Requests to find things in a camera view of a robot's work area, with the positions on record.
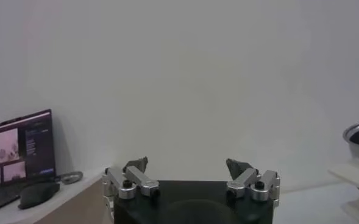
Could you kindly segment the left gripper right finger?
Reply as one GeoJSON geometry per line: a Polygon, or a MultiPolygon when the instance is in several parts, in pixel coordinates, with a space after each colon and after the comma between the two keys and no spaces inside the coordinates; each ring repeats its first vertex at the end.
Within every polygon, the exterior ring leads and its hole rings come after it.
{"type": "Polygon", "coordinates": [[[260,173],[249,163],[229,158],[226,159],[226,165],[232,177],[226,183],[228,201],[244,198],[248,193],[257,202],[280,202],[280,176],[276,171],[260,173]]]}

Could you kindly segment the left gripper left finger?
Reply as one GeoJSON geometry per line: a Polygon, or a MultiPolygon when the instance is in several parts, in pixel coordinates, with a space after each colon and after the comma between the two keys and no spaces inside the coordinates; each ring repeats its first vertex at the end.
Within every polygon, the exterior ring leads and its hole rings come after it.
{"type": "Polygon", "coordinates": [[[102,174],[103,196],[132,200],[137,192],[149,198],[160,195],[160,184],[145,174],[148,158],[131,160],[124,167],[112,166],[102,174]]]}

